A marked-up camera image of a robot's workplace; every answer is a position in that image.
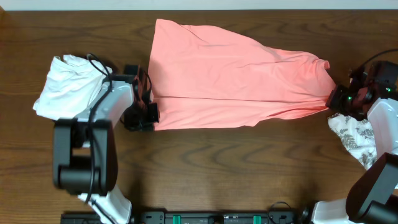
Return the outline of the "pink shirt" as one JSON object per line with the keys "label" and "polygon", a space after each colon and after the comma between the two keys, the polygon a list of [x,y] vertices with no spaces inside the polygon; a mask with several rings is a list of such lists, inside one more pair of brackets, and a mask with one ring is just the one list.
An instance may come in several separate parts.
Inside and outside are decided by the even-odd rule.
{"label": "pink shirt", "polygon": [[219,27],[157,19],[148,71],[160,111],[155,129],[238,128],[318,113],[335,87],[329,66]]}

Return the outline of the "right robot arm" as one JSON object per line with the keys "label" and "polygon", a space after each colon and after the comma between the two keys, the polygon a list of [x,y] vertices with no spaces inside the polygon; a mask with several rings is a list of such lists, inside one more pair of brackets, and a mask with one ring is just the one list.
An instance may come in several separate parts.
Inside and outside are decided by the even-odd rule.
{"label": "right robot arm", "polygon": [[374,164],[346,198],[319,201],[302,213],[302,223],[397,224],[397,64],[360,66],[348,87],[338,85],[326,106],[357,121],[369,121],[376,143]]}

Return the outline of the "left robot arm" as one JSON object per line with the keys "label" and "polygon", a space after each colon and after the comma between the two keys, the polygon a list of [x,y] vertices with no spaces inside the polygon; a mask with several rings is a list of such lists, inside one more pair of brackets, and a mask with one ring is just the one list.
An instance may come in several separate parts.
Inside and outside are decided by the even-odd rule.
{"label": "left robot arm", "polygon": [[157,122],[152,82],[138,65],[126,65],[122,75],[108,75],[86,109],[55,122],[53,184],[93,209],[64,213],[61,223],[134,223],[132,203],[116,184],[114,128],[122,123],[128,131],[152,131]]}

